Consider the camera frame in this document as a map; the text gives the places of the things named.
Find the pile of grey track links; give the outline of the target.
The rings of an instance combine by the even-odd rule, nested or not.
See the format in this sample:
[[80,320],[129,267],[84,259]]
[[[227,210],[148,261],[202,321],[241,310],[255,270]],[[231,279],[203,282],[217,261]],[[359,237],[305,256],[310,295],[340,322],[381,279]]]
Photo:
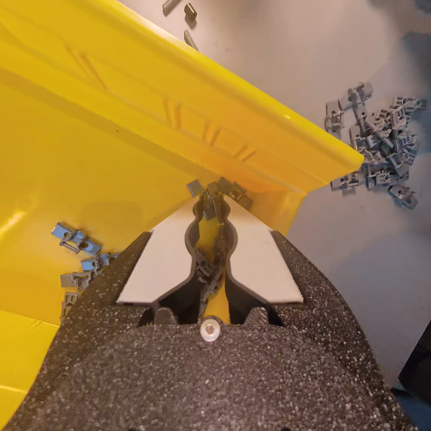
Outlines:
[[[199,180],[194,180],[187,184],[187,188],[193,197],[202,195],[203,191],[206,190],[203,189]],[[235,181],[230,182],[224,177],[221,177],[219,181],[214,184],[209,184],[207,189],[211,192],[218,192],[218,194],[226,194],[246,210],[250,210],[252,207],[253,200],[247,195],[246,189]],[[79,296],[88,288],[92,280],[98,276],[101,270],[109,266],[120,253],[101,253],[102,246],[98,242],[81,230],[73,229],[60,222],[56,224],[51,234],[60,240],[60,246],[74,254],[84,252],[91,255],[91,258],[81,261],[82,270],[80,272],[72,272],[60,276],[62,288],[75,289],[73,292],[65,291],[64,293],[60,314],[60,322],[63,322]]]

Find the small grey track link cluster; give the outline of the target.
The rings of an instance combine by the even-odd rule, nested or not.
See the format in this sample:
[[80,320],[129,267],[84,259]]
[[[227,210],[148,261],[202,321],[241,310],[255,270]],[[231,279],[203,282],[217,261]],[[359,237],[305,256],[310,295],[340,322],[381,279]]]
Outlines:
[[348,130],[349,145],[363,157],[360,167],[331,181],[331,191],[345,192],[364,185],[385,190],[395,204],[413,210],[416,192],[407,185],[410,169],[419,153],[420,141],[410,130],[412,116],[428,106],[427,99],[395,96],[387,109],[369,112],[366,102],[373,94],[370,82],[349,88],[341,98],[326,103],[326,132],[341,139],[344,115],[353,112],[355,123]]

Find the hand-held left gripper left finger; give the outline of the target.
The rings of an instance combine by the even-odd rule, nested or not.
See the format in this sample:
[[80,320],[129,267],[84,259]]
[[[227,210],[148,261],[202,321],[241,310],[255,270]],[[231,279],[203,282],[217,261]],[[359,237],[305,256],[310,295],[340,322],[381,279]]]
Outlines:
[[198,308],[194,246],[202,216],[203,197],[196,196],[151,230],[117,304],[148,306],[154,312],[165,307],[177,316]]

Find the yellow storage bin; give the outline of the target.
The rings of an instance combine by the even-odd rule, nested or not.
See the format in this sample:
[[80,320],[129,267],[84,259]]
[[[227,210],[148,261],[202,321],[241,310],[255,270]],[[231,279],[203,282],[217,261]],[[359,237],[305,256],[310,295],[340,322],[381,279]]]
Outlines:
[[1,428],[59,325],[78,255],[125,249],[225,177],[286,234],[363,156],[117,1],[1,1]]

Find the grey desk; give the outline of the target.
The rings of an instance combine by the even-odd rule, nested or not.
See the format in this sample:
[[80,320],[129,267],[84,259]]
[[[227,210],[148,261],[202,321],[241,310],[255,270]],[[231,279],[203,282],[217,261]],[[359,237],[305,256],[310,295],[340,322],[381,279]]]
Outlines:
[[[198,49],[323,127],[326,103],[372,83],[369,110],[394,96],[430,100],[430,6],[419,1],[191,1]],[[414,210],[386,191],[311,192],[288,231],[342,294],[388,385],[430,321],[430,106],[408,185]]]

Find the single grey track link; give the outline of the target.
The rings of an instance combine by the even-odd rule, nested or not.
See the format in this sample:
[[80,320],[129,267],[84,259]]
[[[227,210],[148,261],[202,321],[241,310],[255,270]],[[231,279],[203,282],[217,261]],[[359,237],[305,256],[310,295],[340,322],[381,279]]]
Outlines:
[[206,221],[210,221],[214,218],[219,220],[220,212],[220,200],[218,192],[211,192],[209,189],[203,191],[203,216]]

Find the scatter of black red pins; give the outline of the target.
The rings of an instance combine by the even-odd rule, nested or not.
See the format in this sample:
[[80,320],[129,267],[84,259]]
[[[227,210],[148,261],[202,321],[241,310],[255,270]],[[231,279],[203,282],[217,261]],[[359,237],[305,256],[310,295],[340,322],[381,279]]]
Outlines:
[[[162,4],[162,11],[164,16],[168,16],[174,8],[181,3],[181,0],[167,0]],[[185,14],[185,21],[186,24],[191,26],[192,28],[196,24],[196,18],[197,18],[197,11],[194,8],[194,6],[187,2],[184,7],[184,14]],[[188,29],[184,30],[184,41],[185,43],[190,46],[191,48],[195,49],[196,51],[199,51],[190,31]]]

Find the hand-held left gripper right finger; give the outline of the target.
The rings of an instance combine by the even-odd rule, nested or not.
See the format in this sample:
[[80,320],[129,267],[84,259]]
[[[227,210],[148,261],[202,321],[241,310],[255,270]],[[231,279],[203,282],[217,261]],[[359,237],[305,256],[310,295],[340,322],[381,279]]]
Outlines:
[[270,324],[282,324],[276,306],[303,304],[304,297],[277,245],[279,232],[230,197],[223,198],[223,210],[231,324],[244,324],[253,308],[263,308]]

